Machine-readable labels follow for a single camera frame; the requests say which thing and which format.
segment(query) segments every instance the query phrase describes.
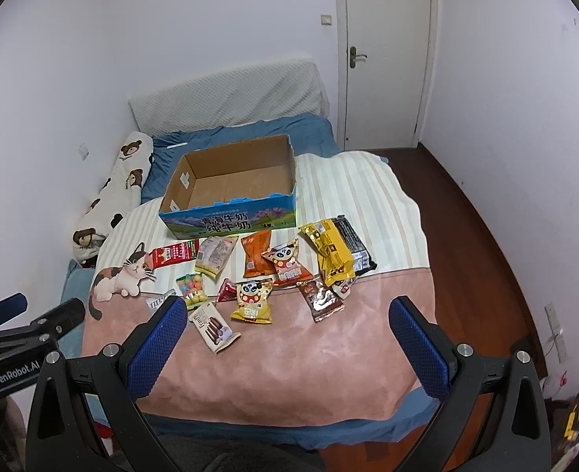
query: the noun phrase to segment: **door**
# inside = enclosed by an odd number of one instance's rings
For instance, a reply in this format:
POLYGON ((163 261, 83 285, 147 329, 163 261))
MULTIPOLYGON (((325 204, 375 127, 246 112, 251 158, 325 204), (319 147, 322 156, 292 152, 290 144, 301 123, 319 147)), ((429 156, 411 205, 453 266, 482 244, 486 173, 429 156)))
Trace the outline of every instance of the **door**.
POLYGON ((346 150, 412 146, 429 18, 430 0, 347 0, 346 150))

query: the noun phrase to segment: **wall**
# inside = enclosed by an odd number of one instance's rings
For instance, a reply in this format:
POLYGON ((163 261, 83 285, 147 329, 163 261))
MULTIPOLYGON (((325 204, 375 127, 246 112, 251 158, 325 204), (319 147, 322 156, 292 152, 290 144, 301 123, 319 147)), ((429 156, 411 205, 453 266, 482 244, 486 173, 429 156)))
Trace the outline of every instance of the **wall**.
POLYGON ((441 0, 422 142, 508 259, 539 336, 553 302, 579 390, 579 13, 570 0, 441 0))
POLYGON ((337 121, 336 0, 109 0, 126 96, 247 65, 310 55, 337 121), (331 14, 333 26, 322 26, 331 14))
POLYGON ((20 291, 29 301, 10 326, 58 304, 72 227, 135 126, 103 39, 101 3, 0 7, 0 299, 20 291))

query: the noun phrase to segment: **wooden floor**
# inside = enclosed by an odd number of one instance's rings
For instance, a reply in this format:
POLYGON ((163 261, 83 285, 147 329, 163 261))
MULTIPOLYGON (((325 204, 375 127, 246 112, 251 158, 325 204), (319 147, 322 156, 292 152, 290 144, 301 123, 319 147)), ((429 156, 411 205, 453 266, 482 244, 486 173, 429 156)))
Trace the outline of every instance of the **wooden floor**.
MULTIPOLYGON (((484 355, 509 356, 515 341, 536 331, 512 272, 479 215, 424 147, 376 153, 388 158, 402 188, 419 205, 438 324, 454 343, 469 343, 484 355)), ((535 351, 539 362, 540 346, 535 351)), ((479 398, 446 470, 467 459, 488 401, 488 396, 479 398)), ((321 454, 328 472, 391 472, 421 431, 395 444, 334 445, 321 454)))

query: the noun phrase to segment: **pink blanket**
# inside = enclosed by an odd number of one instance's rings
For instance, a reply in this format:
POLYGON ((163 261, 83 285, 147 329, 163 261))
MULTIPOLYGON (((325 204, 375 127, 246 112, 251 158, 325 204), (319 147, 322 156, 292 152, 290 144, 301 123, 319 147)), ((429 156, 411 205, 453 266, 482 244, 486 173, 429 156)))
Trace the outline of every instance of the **pink blanket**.
MULTIPOLYGON (((399 295, 435 322, 427 268, 360 278, 345 309, 320 323, 297 289, 272 294, 273 324, 230 320, 235 302, 218 303, 241 337, 214 356, 188 324, 152 392, 137 405, 177 419, 262 426, 389 419, 417 382, 388 326, 390 301, 399 295)), ((83 356, 122 343, 147 321, 148 296, 115 295, 96 304, 103 318, 87 315, 83 356)))

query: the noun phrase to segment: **striped sheet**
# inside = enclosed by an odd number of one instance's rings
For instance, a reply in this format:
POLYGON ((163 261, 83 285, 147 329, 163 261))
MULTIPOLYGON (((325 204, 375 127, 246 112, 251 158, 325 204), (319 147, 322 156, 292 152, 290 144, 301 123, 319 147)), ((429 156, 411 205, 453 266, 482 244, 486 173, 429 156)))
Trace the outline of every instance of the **striped sheet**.
MULTIPOLYGON (((378 264, 375 271, 366 275, 429 267, 419 207, 403 192, 389 166, 379 157, 363 151, 344 152, 329 159, 303 154, 296 158, 296 166, 297 225, 345 214, 378 264)), ((159 198, 139 206, 119 223, 101 247, 97 271, 122 265, 140 242, 146 244, 146 250, 178 242, 158 216, 161 202, 159 198)), ((295 236, 301 238, 300 262, 316 272, 316 254, 297 228, 274 230, 271 244, 284 243, 295 236)), ((238 243, 218 281, 205 277, 207 295, 216 295, 225 277, 242 281, 244 261, 243 248, 238 243)), ((143 280, 141 290, 177 290, 175 279, 192 273, 193 266, 192 261, 158 268, 156 282, 143 280)))

